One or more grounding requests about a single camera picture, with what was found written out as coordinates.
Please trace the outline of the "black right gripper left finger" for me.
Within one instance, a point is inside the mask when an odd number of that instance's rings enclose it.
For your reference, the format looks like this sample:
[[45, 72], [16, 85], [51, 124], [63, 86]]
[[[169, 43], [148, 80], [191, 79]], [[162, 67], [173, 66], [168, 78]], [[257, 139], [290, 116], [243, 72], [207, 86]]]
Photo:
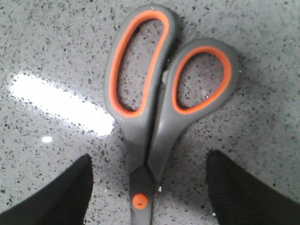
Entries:
[[93, 189], [92, 161], [82, 155], [60, 176], [0, 214], [2, 225], [82, 225]]

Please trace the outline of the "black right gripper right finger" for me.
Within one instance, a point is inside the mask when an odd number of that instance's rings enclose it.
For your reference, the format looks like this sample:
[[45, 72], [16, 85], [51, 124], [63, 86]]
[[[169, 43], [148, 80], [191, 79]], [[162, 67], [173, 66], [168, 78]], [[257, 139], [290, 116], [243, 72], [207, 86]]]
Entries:
[[298, 225], [299, 203], [273, 190], [218, 150], [207, 157], [208, 196], [220, 225]]

